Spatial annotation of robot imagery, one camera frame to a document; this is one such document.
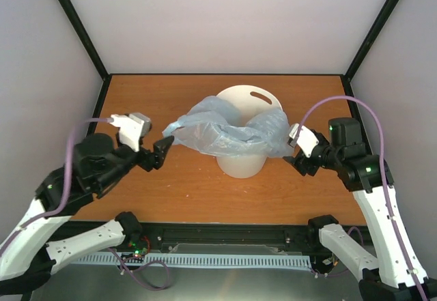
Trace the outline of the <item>translucent blue trash bag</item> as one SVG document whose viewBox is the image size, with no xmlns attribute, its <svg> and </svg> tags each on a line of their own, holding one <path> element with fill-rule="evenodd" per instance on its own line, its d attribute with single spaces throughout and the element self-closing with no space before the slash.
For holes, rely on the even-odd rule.
<svg viewBox="0 0 437 301">
<path fill-rule="evenodd" d="M 232 103 L 208 96 L 187 114 L 170 123 L 163 136 L 209 156 L 252 156 L 282 158 L 292 155 L 287 144 L 290 125 L 279 108 L 261 112 L 241 124 L 242 113 Z"/>
</svg>

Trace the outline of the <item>white plastic trash bin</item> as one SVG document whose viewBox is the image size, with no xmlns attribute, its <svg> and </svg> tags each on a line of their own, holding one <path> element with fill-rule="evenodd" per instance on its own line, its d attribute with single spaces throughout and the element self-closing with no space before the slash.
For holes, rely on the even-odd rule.
<svg viewBox="0 0 437 301">
<path fill-rule="evenodd" d="M 228 87 L 216 95 L 234 105 L 240 112 L 237 126 L 244 126 L 250 119 L 273 108 L 282 109 L 281 103 L 270 92 L 252 85 Z M 228 176 L 244 179 L 259 173 L 267 157 L 263 155 L 216 157 L 218 166 Z"/>
</svg>

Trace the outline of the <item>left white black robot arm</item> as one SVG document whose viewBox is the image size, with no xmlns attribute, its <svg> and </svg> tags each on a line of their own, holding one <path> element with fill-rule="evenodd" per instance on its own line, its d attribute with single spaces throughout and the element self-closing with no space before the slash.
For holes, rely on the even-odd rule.
<svg viewBox="0 0 437 301">
<path fill-rule="evenodd" d="M 29 209 L 1 245 L 1 295 L 22 295 L 43 286 L 69 263 L 104 248 L 141 243 L 142 226 L 132 212 L 85 233 L 52 241 L 51 236 L 81 208 L 101 199 L 134 167 L 150 172 L 163 166 L 174 137 L 153 149 L 132 150 L 103 133 L 71 142 L 66 163 L 38 186 Z"/>
</svg>

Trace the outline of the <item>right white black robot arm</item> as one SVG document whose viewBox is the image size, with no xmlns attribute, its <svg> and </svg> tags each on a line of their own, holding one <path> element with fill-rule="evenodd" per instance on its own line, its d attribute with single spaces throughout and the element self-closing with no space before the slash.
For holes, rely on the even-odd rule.
<svg viewBox="0 0 437 301">
<path fill-rule="evenodd" d="M 309 220 L 310 243 L 327 248 L 349 269 L 363 300 L 435 298 L 436 279 L 427 275 L 412 249 L 389 168 L 380 169 L 379 157 L 367 152 L 357 120 L 335 118 L 328 127 L 326 139 L 315 130 L 292 125 L 288 143 L 300 150 L 285 161 L 301 175 L 314 176 L 320 168 L 337 173 L 365 217 L 376 253 L 367 252 L 331 215 Z"/>
</svg>

